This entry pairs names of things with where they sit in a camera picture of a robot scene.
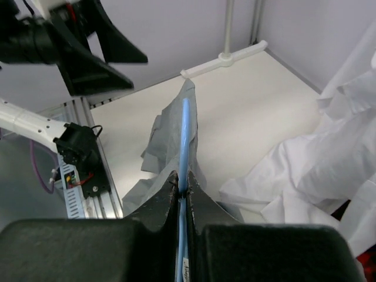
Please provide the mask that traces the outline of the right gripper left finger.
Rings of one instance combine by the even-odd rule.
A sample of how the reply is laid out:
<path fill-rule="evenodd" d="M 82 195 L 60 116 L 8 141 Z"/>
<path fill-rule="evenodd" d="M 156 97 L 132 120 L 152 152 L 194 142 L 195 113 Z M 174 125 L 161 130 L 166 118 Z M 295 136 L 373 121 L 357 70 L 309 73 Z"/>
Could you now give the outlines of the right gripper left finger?
<path fill-rule="evenodd" d="M 122 219 L 20 220 L 1 232 L 2 281 L 173 281 L 178 176 Z"/>

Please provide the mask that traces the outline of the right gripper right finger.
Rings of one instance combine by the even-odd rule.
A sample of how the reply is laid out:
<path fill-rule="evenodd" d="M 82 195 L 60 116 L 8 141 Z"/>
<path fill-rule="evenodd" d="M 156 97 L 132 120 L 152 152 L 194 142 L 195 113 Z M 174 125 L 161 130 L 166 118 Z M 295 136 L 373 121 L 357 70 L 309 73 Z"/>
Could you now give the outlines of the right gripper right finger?
<path fill-rule="evenodd" d="M 187 177 L 191 281 L 363 281 L 332 227 L 241 223 Z"/>

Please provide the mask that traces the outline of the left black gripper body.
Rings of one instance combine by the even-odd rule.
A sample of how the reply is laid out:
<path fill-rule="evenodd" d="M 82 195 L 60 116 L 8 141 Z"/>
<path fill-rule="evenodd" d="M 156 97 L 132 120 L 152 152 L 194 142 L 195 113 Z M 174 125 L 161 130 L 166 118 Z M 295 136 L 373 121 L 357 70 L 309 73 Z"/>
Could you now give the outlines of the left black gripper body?
<path fill-rule="evenodd" d="M 1 1 L 1 62 L 93 66 L 87 38 L 96 30 L 96 1 L 34 1 L 18 18 L 15 1 Z"/>

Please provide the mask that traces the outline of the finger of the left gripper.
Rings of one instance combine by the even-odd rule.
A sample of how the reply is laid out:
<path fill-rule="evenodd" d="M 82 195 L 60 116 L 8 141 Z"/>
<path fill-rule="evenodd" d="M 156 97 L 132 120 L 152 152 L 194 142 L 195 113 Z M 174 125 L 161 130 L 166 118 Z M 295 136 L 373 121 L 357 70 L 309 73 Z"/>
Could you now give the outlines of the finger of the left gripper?
<path fill-rule="evenodd" d="M 114 26 L 100 1 L 88 1 L 88 22 L 98 36 L 106 62 L 148 63 L 147 55 Z"/>
<path fill-rule="evenodd" d="M 59 59 L 56 65 L 71 96 L 133 89 L 133 82 L 89 52 L 61 20 L 49 28 Z"/>

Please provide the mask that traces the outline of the grey shirt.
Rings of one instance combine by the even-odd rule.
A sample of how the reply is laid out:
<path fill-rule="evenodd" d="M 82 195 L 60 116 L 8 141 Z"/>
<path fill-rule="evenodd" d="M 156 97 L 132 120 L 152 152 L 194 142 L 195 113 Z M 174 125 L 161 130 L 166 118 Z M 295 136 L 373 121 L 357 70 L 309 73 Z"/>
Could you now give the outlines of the grey shirt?
<path fill-rule="evenodd" d="M 183 100 L 190 101 L 190 144 L 188 171 L 191 171 L 202 190 L 207 181 L 197 160 L 198 120 L 195 84 L 186 79 L 179 94 L 157 115 L 149 141 L 142 153 L 141 171 L 154 173 L 150 179 L 139 180 L 123 197 L 123 216 L 136 211 L 157 193 L 171 171 L 179 171 Z"/>

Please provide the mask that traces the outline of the light blue hanger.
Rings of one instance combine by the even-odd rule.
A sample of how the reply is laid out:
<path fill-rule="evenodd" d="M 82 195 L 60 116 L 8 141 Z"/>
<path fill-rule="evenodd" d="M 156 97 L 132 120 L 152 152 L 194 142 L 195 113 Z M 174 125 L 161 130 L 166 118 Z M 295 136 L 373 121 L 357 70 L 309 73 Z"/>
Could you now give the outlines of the light blue hanger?
<path fill-rule="evenodd" d="M 190 150 L 190 100 L 183 99 L 178 170 L 179 240 L 177 249 L 176 281 L 184 281 L 184 260 L 187 258 L 186 191 Z"/>

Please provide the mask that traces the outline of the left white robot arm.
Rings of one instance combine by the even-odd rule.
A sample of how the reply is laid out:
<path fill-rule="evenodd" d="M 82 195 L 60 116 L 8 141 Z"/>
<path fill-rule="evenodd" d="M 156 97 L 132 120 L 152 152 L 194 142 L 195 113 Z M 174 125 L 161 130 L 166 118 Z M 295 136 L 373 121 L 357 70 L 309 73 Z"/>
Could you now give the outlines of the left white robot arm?
<path fill-rule="evenodd" d="M 56 65 L 71 96 L 133 89 L 113 63 L 143 64 L 147 56 L 109 19 L 100 1 L 32 1 L 17 18 L 14 1 L 1 2 L 1 62 Z M 48 119 L 1 100 L 1 128 L 60 154 L 81 172 L 101 163 L 91 127 Z"/>

